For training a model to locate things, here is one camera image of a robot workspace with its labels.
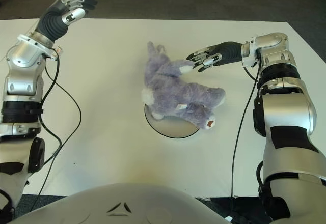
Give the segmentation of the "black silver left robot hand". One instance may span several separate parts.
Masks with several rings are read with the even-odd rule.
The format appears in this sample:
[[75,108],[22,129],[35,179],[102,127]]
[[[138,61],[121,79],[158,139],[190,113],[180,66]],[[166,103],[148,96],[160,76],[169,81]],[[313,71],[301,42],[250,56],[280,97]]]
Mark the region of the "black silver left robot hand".
[[35,31],[55,42],[96,5],[97,0],[55,0],[40,17]]

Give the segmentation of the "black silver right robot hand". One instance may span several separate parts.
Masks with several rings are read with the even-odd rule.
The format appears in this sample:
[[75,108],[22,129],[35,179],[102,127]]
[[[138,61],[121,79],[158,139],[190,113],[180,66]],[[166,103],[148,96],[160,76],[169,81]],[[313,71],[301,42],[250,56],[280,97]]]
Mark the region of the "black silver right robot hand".
[[194,67],[200,66],[198,72],[224,64],[242,61],[242,44],[237,42],[224,42],[209,46],[191,53],[186,60],[192,61]]

